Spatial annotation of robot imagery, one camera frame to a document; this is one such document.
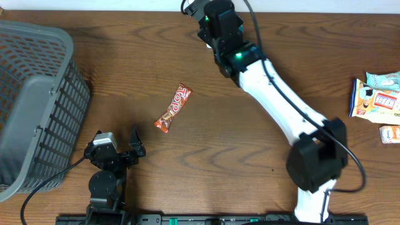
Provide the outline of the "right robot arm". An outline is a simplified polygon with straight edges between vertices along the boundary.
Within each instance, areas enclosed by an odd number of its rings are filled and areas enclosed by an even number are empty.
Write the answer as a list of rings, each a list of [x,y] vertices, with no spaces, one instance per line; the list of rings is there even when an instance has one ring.
[[[232,1],[183,1],[181,13],[199,24],[220,72],[251,95],[281,128],[291,150],[286,169],[297,186],[295,220],[344,224],[328,212],[330,193],[348,164],[346,127],[310,108],[280,78],[260,46],[243,38]]]

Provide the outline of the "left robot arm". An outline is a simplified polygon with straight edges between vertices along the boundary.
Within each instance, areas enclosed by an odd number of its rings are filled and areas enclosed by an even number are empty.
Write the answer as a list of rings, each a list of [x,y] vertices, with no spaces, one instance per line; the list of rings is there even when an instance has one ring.
[[[128,169],[146,155],[135,127],[132,127],[129,151],[117,152],[117,142],[111,132],[98,131],[84,150],[84,157],[99,168],[89,180],[90,203],[85,225],[127,225],[134,219],[124,210]]]

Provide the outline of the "orange chocolate bar wrapper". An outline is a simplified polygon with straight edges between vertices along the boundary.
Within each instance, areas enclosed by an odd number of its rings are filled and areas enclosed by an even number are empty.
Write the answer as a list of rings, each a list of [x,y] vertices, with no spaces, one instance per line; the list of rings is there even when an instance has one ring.
[[[184,107],[192,93],[192,89],[183,83],[180,83],[170,105],[168,106],[167,111],[154,123],[154,125],[162,132],[168,133],[174,118]]]

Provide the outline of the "teal wet wipes pack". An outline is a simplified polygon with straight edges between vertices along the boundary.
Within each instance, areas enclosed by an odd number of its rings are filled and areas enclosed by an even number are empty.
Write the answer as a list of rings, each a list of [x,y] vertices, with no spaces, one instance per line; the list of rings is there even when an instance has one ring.
[[[367,85],[374,89],[399,91],[399,72],[389,74],[371,74],[366,73]]]

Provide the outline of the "orange tissue pack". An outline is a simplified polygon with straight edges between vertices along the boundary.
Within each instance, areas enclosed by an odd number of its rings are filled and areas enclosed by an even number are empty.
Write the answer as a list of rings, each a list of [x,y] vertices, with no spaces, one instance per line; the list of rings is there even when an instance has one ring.
[[[381,141],[383,144],[399,144],[400,143],[400,127],[399,126],[382,126],[379,128]]]

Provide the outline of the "yellow snack bag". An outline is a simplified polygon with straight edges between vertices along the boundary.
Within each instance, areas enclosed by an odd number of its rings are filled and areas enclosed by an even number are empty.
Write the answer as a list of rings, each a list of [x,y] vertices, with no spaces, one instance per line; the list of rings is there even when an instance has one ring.
[[[399,125],[399,92],[374,89],[355,79],[349,117],[367,119],[372,123]]]

